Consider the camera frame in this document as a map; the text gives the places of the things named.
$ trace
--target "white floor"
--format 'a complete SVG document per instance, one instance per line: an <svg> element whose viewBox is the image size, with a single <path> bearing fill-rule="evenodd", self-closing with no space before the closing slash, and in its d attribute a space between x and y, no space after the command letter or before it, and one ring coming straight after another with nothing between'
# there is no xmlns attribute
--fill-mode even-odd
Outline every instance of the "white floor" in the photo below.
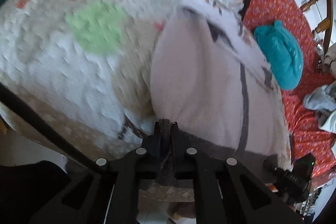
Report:
<svg viewBox="0 0 336 224"><path fill-rule="evenodd" d="M37 144L19 133L10 130L6 135L0 133L0 165L15 166L39 162L51 161L63 170L67 159L53 150ZM168 202L158 202L151 199L139 200L139 215L137 220L140 224L171 224L168 221ZM196 224L195 219L181 219L176 224Z"/></svg>

